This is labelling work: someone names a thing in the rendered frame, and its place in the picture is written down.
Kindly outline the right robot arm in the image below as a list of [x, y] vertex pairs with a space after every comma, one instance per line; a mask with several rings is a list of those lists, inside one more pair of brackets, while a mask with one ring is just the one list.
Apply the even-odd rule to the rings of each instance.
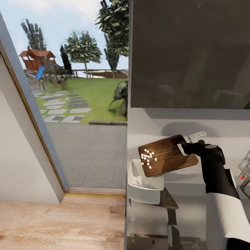
[[223, 151], [217, 145], [198, 138], [206, 132], [189, 135], [190, 143], [182, 145], [186, 155], [201, 158], [206, 183], [206, 243], [208, 250], [250, 250], [250, 224], [236, 191], [231, 169], [225, 169]]

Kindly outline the cutting board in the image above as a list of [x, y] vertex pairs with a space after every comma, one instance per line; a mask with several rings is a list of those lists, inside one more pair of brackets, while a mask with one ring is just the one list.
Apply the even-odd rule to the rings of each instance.
[[[144, 163], [142, 167], [146, 177], [153, 177], [198, 164], [198, 157], [194, 153], [184, 156], [177, 144], [187, 144], [182, 135], [168, 137], [138, 148], [141, 163]], [[141, 157], [141, 154], [147, 156], [146, 160]], [[152, 158], [149, 158], [150, 154], [152, 154]]]

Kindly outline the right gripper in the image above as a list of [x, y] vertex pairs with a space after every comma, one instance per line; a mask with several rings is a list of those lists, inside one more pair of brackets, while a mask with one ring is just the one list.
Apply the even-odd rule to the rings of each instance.
[[188, 143], [188, 144], [182, 145], [182, 148], [184, 149], [184, 152], [186, 155], [191, 154], [191, 153], [194, 153], [195, 155], [197, 155], [195, 152], [195, 148], [201, 144], [205, 144], [205, 141], [199, 140], [197, 143]]

